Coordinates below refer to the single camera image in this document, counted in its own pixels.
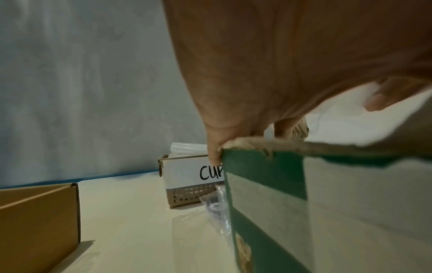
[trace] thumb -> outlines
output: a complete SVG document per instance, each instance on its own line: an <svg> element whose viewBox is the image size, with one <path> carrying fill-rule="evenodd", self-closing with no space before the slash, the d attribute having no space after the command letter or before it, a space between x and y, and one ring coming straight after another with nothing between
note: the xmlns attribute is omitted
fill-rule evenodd
<svg viewBox="0 0 432 273"><path fill-rule="evenodd" d="M367 111L381 111L424 91L430 82L407 77L390 77L364 103Z"/></svg>

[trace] skin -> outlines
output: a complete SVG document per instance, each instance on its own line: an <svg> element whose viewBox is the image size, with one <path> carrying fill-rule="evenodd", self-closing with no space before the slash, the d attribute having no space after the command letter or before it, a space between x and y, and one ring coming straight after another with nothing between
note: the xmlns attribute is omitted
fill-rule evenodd
<svg viewBox="0 0 432 273"><path fill-rule="evenodd" d="M227 141L271 123L289 131L350 88L432 80L430 0L164 0L164 8L214 165ZM385 95L400 93L385 86Z"/></svg>

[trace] black lettering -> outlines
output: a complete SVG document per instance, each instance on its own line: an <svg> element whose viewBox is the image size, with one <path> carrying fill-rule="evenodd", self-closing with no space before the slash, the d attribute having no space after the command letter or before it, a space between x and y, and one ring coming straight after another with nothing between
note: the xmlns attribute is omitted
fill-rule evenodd
<svg viewBox="0 0 432 273"><path fill-rule="evenodd" d="M203 166L201 168L201 170L199 171L199 177L201 178L201 180L207 180L209 177L204 178L203 177L203 169L207 168L207 166Z"/></svg>
<svg viewBox="0 0 432 273"><path fill-rule="evenodd" d="M216 167L213 167L214 175L212 175L212 168L211 167L208 168L208 171L210 172L210 177L211 178L217 177Z"/></svg>
<svg viewBox="0 0 432 273"><path fill-rule="evenodd" d="M222 171L224 170L224 167L222 165L219 165L217 167L217 173L219 174L219 177L222 177Z"/></svg>

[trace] blue strip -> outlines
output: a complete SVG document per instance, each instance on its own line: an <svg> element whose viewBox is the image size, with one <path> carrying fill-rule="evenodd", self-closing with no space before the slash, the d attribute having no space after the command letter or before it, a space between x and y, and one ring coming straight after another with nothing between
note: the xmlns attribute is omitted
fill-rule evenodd
<svg viewBox="0 0 432 273"><path fill-rule="evenodd" d="M101 176L93 176L93 177L85 177L85 178L67 179L67 180L44 181L44 182L36 182L36 183L18 185L18 186L0 187L0 189L6 189L6 188L23 188L23 187L33 187L33 186L45 186L45 185L54 185L54 184L78 183L80 181L85 181L85 180L93 180L93 179L116 177L116 176L126 176L126 175L140 175L140 174L146 174L146 173L153 173L153 172L157 172L157 171L159 171L159 169L137 171L137 172L130 172L130 173L119 173L119 174L113 174L113 175L101 175Z"/></svg>

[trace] table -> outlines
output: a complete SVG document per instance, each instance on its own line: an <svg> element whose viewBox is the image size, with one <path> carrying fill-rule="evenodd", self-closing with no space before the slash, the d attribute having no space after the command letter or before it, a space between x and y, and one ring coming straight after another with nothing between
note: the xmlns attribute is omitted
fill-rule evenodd
<svg viewBox="0 0 432 273"><path fill-rule="evenodd" d="M51 273L238 272L204 207L170 209L158 173L79 183L81 244Z"/></svg>

